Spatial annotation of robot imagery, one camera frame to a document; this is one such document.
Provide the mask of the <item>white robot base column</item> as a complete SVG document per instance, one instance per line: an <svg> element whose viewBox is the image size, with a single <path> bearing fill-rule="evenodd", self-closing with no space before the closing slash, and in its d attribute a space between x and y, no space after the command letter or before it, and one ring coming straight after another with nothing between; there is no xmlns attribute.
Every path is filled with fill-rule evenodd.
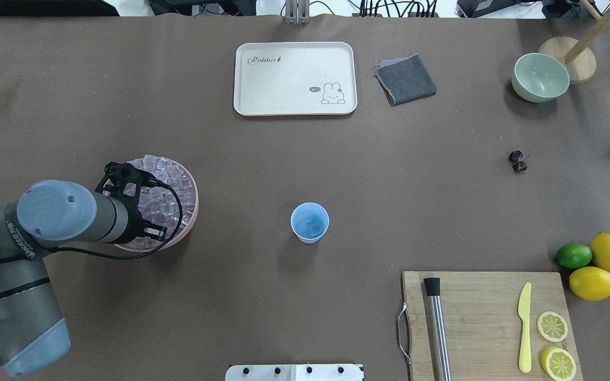
<svg viewBox="0 0 610 381"><path fill-rule="evenodd" d="M358 364L259 364L230 366L225 380L364 380Z"/></svg>

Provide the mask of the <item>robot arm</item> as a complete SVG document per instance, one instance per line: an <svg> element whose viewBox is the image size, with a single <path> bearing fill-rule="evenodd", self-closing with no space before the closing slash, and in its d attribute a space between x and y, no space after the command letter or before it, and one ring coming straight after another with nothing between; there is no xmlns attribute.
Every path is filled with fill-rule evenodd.
<svg viewBox="0 0 610 381"><path fill-rule="evenodd" d="M0 209L0 367L9 376L53 364L71 346L43 259L67 242L111 243L128 225L122 202L60 180Z"/></svg>

